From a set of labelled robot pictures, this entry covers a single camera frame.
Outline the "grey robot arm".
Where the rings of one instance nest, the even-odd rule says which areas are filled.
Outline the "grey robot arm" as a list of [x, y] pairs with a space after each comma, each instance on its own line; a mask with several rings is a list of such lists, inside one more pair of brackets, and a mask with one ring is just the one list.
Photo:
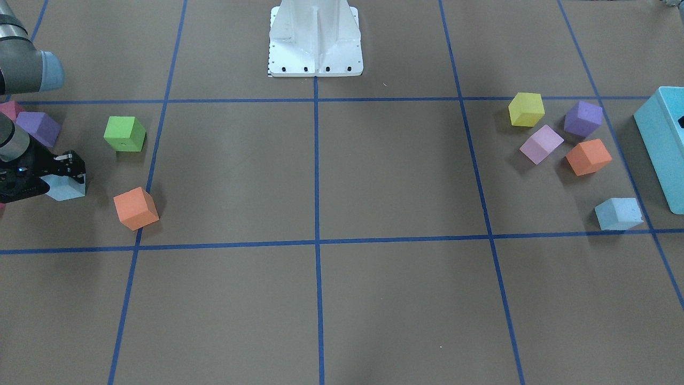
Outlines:
[[[36, 49], [14, 11], [1, 5], [2, 96], [59, 89], [64, 71], [58, 57]], [[56, 201], [84, 197], [86, 166], [75, 151], [51, 152], [61, 126], [48, 114], [2, 103], [2, 204], [47, 195]]]

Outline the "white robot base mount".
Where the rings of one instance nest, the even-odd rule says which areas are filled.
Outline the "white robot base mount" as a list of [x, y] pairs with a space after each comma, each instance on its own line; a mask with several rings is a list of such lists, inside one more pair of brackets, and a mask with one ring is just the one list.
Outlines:
[[359, 11], [349, 2], [282, 1], [269, 22], [269, 76], [362, 75]]

